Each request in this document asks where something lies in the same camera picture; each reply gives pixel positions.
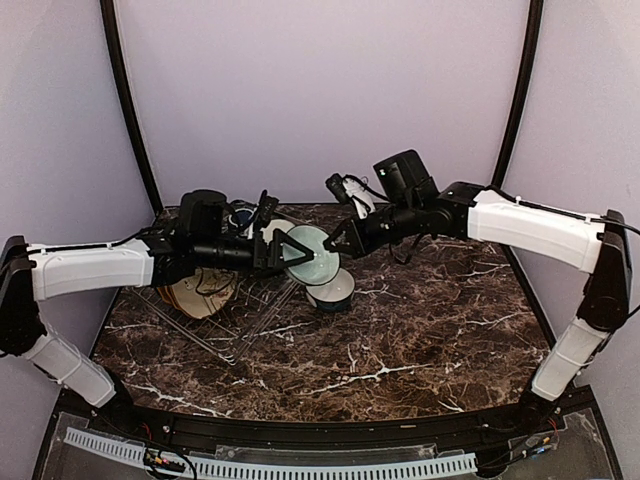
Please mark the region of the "dark blue ceramic mug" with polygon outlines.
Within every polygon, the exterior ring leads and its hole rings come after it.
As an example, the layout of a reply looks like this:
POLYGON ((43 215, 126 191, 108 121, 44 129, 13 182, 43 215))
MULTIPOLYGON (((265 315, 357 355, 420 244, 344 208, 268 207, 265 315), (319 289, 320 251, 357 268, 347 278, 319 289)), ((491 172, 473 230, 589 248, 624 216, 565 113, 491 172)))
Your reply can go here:
POLYGON ((227 220, 228 230, 238 235, 247 235, 247 230, 253 223, 255 210, 252 208, 240 208, 229 215, 227 220))

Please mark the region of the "white ribbed ceramic mug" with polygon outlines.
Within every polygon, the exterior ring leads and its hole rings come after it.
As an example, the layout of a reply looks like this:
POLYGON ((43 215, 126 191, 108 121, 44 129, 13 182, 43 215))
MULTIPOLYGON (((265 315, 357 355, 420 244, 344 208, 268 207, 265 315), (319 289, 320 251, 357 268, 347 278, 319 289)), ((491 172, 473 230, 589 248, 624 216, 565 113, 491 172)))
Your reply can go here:
POLYGON ((276 230, 281 230, 284 233, 287 233, 291 230, 295 224, 291 221, 284 219, 273 219, 270 223, 260 230, 262 239, 266 244, 270 244, 274 237, 274 232, 276 230))

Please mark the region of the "green ribbed ceramic bowl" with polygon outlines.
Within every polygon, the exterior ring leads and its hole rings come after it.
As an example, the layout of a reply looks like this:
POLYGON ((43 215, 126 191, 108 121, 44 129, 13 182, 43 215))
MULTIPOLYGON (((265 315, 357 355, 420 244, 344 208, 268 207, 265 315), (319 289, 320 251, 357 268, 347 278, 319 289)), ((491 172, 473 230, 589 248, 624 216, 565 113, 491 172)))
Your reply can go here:
POLYGON ((298 225, 287 235, 313 253, 310 259, 285 269, 289 278, 306 286, 325 285, 335 278, 340 269, 340 256, 324 247, 329 237, 327 232, 311 225, 298 225))

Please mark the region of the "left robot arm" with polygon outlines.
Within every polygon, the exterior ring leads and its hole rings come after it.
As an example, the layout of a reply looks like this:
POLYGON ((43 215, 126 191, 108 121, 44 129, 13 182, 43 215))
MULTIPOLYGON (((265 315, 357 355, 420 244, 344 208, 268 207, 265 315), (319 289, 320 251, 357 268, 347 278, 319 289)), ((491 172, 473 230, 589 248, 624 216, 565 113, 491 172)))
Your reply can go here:
POLYGON ((256 233, 188 233, 144 229, 118 242, 29 245, 14 236, 1 255, 1 353, 21 357, 57 384, 102 409, 120 436, 141 427, 140 412, 114 375, 94 363, 40 317, 50 298, 120 287, 166 287, 199 268, 265 274, 286 273, 295 283, 322 286, 338 274, 341 259, 322 229, 276 229, 270 241, 256 233))

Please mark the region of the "cream bird pattern plate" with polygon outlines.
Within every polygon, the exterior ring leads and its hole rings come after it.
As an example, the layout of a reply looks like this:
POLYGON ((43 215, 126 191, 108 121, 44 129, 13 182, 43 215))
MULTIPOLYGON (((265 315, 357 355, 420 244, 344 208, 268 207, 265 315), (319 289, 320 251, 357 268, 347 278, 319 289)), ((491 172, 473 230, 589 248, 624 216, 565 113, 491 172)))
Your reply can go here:
POLYGON ((235 293, 238 274, 228 270, 198 267, 195 274, 168 287, 178 311, 204 319, 220 311, 235 293))

